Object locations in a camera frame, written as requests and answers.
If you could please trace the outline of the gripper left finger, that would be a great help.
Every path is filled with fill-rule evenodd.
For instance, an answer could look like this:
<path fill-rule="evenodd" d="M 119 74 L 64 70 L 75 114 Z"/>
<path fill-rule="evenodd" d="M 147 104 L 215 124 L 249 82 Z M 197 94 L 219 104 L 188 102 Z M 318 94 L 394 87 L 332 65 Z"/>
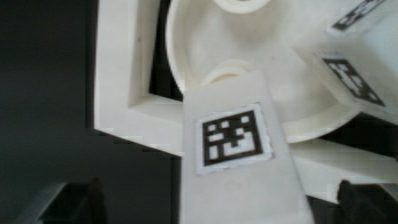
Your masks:
<path fill-rule="evenodd" d="M 52 183 L 39 191 L 12 224 L 108 224 L 100 179 Z"/>

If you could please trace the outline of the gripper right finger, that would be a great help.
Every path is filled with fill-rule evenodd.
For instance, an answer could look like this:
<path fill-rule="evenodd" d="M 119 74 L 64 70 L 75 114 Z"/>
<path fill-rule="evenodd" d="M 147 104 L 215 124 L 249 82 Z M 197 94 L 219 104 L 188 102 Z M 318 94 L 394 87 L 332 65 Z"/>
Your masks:
<path fill-rule="evenodd" d="M 398 224 L 398 184 L 339 183 L 338 202 L 309 196 L 314 224 Z"/>

